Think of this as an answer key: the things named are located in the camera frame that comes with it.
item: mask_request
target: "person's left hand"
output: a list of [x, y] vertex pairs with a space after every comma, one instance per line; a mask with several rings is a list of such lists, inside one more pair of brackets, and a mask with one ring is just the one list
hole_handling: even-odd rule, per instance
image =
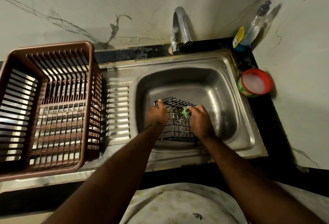
[[164, 103], [161, 99], [158, 100], [159, 107], [151, 106], [150, 110], [145, 115], [145, 127], [149, 127], [152, 124], [159, 123], [165, 127], [168, 123], [168, 112], [167, 108], [165, 107]]

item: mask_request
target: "yellow label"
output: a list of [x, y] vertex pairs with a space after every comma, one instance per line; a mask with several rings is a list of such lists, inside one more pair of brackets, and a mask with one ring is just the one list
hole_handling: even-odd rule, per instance
[[233, 39], [233, 43], [232, 43], [233, 48], [235, 48], [239, 44], [239, 42], [241, 42], [244, 36], [245, 36], [245, 28], [240, 27], [239, 31], [237, 32], [236, 36]]

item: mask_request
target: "person's left arm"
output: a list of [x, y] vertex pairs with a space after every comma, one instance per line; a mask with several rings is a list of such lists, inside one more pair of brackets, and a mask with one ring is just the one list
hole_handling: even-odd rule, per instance
[[168, 122], [162, 101], [146, 113], [145, 122], [141, 134], [110, 157], [43, 223], [119, 223]]

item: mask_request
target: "black wire basket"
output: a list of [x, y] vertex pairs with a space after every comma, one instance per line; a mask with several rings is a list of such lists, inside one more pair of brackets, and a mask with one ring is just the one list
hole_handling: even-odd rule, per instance
[[[184, 107], [195, 105], [173, 97], [163, 99], [162, 102], [168, 111], [168, 124], [164, 127], [158, 139], [189, 143], [198, 142], [198, 138], [191, 131], [190, 117], [183, 115]], [[154, 105], [159, 106], [158, 101], [155, 101]]]

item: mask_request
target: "person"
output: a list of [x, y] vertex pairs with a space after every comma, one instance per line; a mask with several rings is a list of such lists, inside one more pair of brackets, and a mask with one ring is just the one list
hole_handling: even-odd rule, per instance
[[136, 193], [154, 143], [168, 122], [167, 109], [158, 102], [159, 107], [146, 113], [145, 130], [101, 165], [45, 224], [324, 223], [216, 137], [203, 106], [189, 108], [191, 130], [213, 157], [234, 198], [188, 183]]

